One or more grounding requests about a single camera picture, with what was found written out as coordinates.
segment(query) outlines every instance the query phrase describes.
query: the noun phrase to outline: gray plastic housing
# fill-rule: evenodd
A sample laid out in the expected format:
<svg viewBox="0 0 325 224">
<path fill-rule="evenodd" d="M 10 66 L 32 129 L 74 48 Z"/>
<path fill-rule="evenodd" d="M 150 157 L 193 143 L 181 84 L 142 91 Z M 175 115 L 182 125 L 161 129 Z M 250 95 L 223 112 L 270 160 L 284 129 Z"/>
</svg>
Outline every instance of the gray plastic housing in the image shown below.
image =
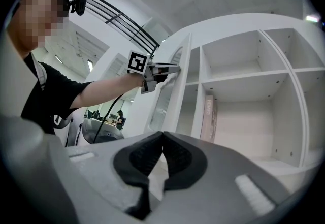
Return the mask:
<svg viewBox="0 0 325 224">
<path fill-rule="evenodd" d="M 207 158 L 207 168 L 191 187 L 165 191 L 157 208 L 141 221 L 125 213 L 139 203 L 141 188 L 125 184 L 112 161 L 118 151 L 153 133 L 63 148 L 58 137 L 44 134 L 36 124 L 21 118 L 2 117 L 1 130 L 1 155 L 5 167 L 29 201 L 54 223 L 256 221 L 257 214 L 235 184 L 235 178 L 243 174 L 248 175 L 276 207 L 289 197 L 287 190 L 273 176 L 239 153 L 169 133 L 199 148 Z"/>
</svg>

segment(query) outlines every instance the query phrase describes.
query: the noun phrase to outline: white bookshelf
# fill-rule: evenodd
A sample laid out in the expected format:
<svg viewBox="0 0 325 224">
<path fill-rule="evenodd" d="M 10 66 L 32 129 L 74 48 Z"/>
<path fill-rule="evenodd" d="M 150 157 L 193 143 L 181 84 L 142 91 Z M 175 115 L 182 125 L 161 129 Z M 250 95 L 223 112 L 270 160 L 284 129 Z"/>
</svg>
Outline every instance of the white bookshelf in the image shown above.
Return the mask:
<svg viewBox="0 0 325 224">
<path fill-rule="evenodd" d="M 170 114 L 180 107 L 177 126 L 164 122 L 167 129 L 199 139 L 205 97 L 212 94 L 215 144 L 241 153 L 290 191 L 304 185 L 325 147 L 325 65 L 321 41 L 308 32 L 255 29 L 212 37 L 202 27 L 189 41 L 177 79 L 182 84 L 173 90 L 179 94 L 171 97 Z M 302 35 L 316 41 L 317 53 Z"/>
</svg>

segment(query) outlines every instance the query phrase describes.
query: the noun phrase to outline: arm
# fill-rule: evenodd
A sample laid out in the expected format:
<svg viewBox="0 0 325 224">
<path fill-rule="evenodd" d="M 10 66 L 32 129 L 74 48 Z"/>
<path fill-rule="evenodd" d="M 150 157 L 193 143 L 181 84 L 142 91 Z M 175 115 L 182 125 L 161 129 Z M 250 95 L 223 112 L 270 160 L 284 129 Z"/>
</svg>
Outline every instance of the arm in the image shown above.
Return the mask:
<svg viewBox="0 0 325 224">
<path fill-rule="evenodd" d="M 92 82 L 76 96 L 70 109 L 90 107 L 107 102 L 135 87 L 143 86 L 143 80 L 141 74 L 129 73 L 113 79 Z"/>
</svg>

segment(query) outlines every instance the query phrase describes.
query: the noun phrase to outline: shelf compartment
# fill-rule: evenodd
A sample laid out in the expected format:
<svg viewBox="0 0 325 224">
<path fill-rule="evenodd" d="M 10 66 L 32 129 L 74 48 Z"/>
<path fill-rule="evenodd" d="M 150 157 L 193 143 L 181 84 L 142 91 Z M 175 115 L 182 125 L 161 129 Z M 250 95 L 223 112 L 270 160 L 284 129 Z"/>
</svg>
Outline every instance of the shelf compartment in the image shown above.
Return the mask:
<svg viewBox="0 0 325 224">
<path fill-rule="evenodd" d="M 272 99 L 287 76 L 286 70 L 251 73 L 203 82 L 219 102 L 260 101 Z"/>
<path fill-rule="evenodd" d="M 304 92 L 309 120 L 309 147 L 305 165 L 321 163 L 325 147 L 325 69 L 295 70 Z"/>
<path fill-rule="evenodd" d="M 185 86 L 176 132 L 191 136 L 198 96 L 198 83 Z"/>
<path fill-rule="evenodd" d="M 250 31 L 202 46 L 205 80 L 286 67 L 274 45 L 260 31 Z"/>
<path fill-rule="evenodd" d="M 187 71 L 186 83 L 199 81 L 200 48 L 191 50 Z"/>
<path fill-rule="evenodd" d="M 279 46 L 294 69 L 324 67 L 315 50 L 295 29 L 272 29 L 265 33 Z"/>
<path fill-rule="evenodd" d="M 202 85 L 206 94 L 217 99 L 215 144 L 248 158 L 300 165 L 302 114 L 288 73 L 215 80 Z"/>
</svg>

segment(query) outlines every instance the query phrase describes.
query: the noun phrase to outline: man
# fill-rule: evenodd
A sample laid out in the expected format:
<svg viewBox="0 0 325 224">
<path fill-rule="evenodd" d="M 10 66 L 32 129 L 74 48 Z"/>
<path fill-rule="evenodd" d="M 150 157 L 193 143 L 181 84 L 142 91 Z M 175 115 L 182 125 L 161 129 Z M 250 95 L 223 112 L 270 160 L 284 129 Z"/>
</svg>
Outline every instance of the man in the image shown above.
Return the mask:
<svg viewBox="0 0 325 224">
<path fill-rule="evenodd" d="M 45 42 L 45 36 L 69 15 L 69 0 L 20 0 L 7 27 L 7 33 L 29 69 L 37 77 L 31 51 Z M 42 63 L 47 79 L 42 90 L 38 80 L 21 117 L 37 123 L 46 133 L 54 134 L 53 115 L 63 119 L 74 110 L 112 100 L 143 86 L 143 76 L 131 73 L 114 79 L 77 83 Z"/>
</svg>

